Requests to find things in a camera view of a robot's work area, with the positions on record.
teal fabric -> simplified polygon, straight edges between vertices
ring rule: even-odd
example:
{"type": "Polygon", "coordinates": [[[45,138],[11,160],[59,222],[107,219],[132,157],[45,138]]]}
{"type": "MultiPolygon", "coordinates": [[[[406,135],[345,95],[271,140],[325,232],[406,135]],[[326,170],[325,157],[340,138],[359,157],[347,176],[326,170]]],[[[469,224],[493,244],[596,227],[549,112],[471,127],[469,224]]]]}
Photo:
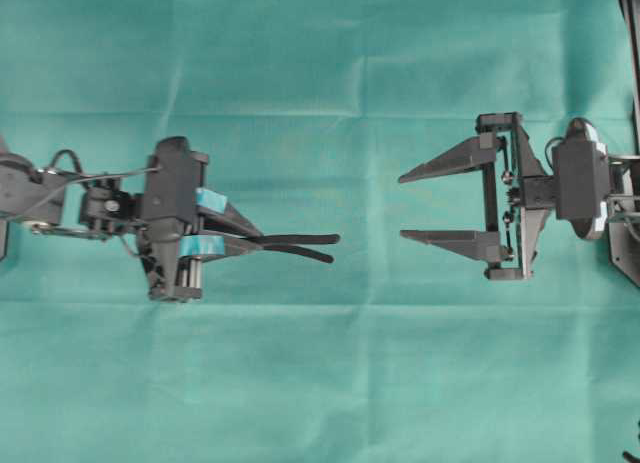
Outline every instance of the teal fabric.
{"type": "MultiPolygon", "coordinates": [[[[636,449],[640,294],[549,220],[528,282],[403,240],[479,229],[477,174],[396,178],[520,111],[538,155],[572,116],[633,151],[617,0],[0,0],[0,131],[38,165],[211,156],[266,234],[336,262],[206,265],[146,298],[118,241],[14,228],[0,266],[6,462],[614,462],[636,449]]],[[[127,181],[139,191],[142,179],[127,181]]],[[[74,224],[81,191],[68,194],[74,224]]]]}

bolt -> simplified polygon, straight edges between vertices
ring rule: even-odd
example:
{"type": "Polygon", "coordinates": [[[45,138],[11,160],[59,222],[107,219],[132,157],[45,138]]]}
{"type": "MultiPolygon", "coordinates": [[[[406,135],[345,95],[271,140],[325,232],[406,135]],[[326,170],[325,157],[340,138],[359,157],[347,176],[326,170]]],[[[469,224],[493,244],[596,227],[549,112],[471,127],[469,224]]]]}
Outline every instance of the bolt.
{"type": "Polygon", "coordinates": [[[114,213],[120,209],[120,203],[116,200],[107,200],[104,202],[104,209],[109,213],[114,213]]]}
{"type": "Polygon", "coordinates": [[[513,183],[513,173],[511,173],[510,171],[506,171],[506,170],[505,170],[505,171],[502,173],[501,179],[502,179],[502,182],[503,182],[505,185],[509,185],[509,186],[511,186],[511,183],[513,183]]]}

teal tape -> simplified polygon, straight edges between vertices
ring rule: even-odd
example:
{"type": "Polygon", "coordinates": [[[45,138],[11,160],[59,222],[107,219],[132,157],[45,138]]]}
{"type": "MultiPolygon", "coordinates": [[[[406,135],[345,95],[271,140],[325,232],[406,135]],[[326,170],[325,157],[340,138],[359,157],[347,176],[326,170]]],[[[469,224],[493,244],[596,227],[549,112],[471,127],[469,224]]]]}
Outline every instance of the teal tape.
{"type": "Polygon", "coordinates": [[[217,255],[224,256],[222,236],[193,235],[180,240],[180,258],[183,256],[217,255]]]}
{"type": "Polygon", "coordinates": [[[224,213],[227,207],[227,197],[206,188],[198,188],[196,189],[196,204],[216,213],[224,213]]]}

